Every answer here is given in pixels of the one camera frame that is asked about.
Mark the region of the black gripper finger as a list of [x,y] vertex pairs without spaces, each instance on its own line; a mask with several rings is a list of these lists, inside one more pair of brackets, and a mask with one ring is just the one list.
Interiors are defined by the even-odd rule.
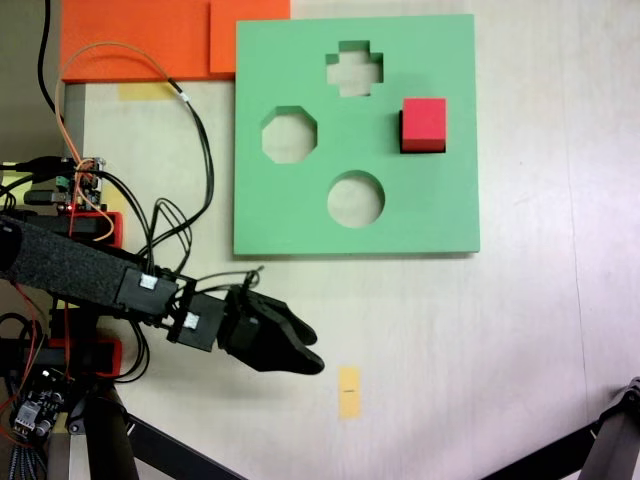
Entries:
[[284,301],[255,292],[249,294],[249,300],[259,317],[266,320],[278,333],[283,334],[291,344],[311,346],[317,342],[315,330],[298,317]]
[[311,351],[309,346],[291,344],[267,322],[260,322],[251,354],[238,360],[258,372],[281,371],[316,375],[325,368],[323,359]]

